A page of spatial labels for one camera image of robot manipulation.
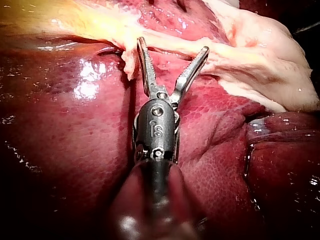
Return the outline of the left arm instrument jaw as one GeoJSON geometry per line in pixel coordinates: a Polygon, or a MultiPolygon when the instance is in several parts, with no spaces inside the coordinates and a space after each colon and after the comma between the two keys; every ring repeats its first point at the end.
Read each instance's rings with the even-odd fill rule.
{"type": "Polygon", "coordinates": [[[210,49],[204,46],[184,71],[178,76],[175,82],[174,90],[170,96],[171,103],[180,103],[193,81],[200,74],[202,68],[207,62],[210,49]]]}
{"type": "Polygon", "coordinates": [[[158,85],[156,73],[144,37],[137,38],[137,53],[143,81],[143,91],[147,97],[156,97],[158,85]]]}

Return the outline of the left arm instrument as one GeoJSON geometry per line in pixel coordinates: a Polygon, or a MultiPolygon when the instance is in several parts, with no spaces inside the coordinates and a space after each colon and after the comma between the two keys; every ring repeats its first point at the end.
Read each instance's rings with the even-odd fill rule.
{"type": "Polygon", "coordinates": [[[134,162],[168,160],[178,163],[180,116],[174,110],[165,86],[150,88],[149,99],[135,116],[132,126],[134,162]]]}

